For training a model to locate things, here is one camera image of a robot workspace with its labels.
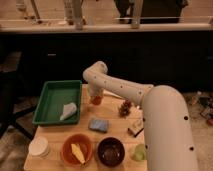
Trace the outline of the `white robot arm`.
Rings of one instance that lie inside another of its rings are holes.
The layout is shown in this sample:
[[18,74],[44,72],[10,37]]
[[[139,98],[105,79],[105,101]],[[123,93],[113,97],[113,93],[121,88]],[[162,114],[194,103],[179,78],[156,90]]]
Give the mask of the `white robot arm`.
[[199,171],[189,112],[180,92],[167,85],[111,77],[107,72],[102,61],[83,71],[88,93],[94,99],[107,90],[142,109],[147,171]]

